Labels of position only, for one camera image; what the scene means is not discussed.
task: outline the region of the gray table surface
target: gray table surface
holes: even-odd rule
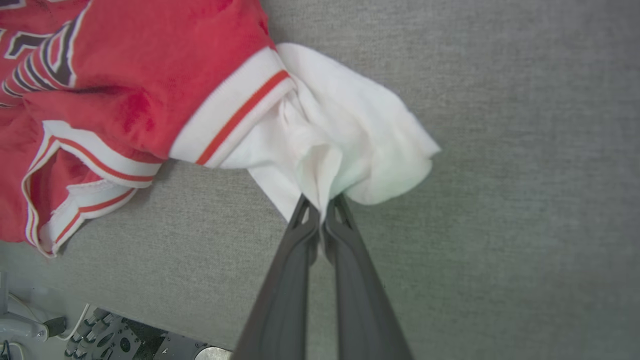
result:
[[[640,358],[640,2],[265,0],[307,45],[402,97],[443,152],[352,206],[417,359]],[[244,171],[170,161],[64,255],[0,268],[233,348],[285,222]],[[335,357],[333,272],[309,358]]]

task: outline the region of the red jersey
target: red jersey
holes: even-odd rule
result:
[[[0,0],[0,239],[53,257],[168,158],[216,167],[294,83],[258,0]]]

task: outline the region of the white cloth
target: white cloth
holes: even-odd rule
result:
[[[326,214],[344,192],[377,204],[419,184],[440,148],[403,102],[347,67],[296,44],[278,53],[296,83],[221,164],[247,168],[288,220],[300,193]]]

